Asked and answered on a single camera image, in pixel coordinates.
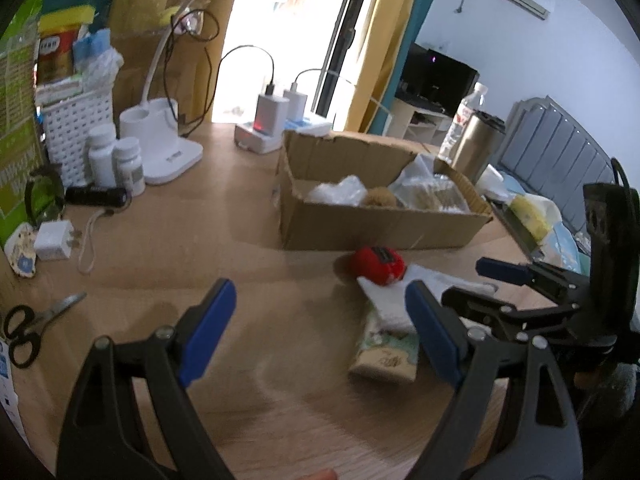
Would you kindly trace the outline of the person's hand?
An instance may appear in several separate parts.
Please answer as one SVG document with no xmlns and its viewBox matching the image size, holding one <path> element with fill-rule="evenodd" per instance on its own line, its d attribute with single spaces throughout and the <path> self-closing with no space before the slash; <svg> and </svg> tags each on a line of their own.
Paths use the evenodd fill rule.
<svg viewBox="0 0 640 480">
<path fill-rule="evenodd" d="M 337 473 L 333 469 L 323 469 L 313 474 L 306 474 L 297 480 L 337 480 Z"/>
</svg>

